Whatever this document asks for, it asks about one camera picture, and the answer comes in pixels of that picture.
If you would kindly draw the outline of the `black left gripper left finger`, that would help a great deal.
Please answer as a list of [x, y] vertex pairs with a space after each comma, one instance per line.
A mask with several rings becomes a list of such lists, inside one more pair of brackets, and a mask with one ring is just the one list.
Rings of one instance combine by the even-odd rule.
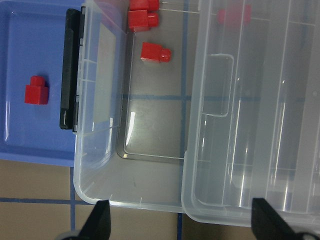
[[111, 213], [108, 200], [97, 201], [80, 230], [79, 240], [108, 240], [111, 235]]

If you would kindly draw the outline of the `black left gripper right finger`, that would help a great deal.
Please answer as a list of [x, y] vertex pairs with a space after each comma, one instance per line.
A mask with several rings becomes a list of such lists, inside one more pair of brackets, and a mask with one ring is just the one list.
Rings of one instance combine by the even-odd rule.
[[251, 230], [257, 240], [300, 239], [264, 198], [252, 199]]

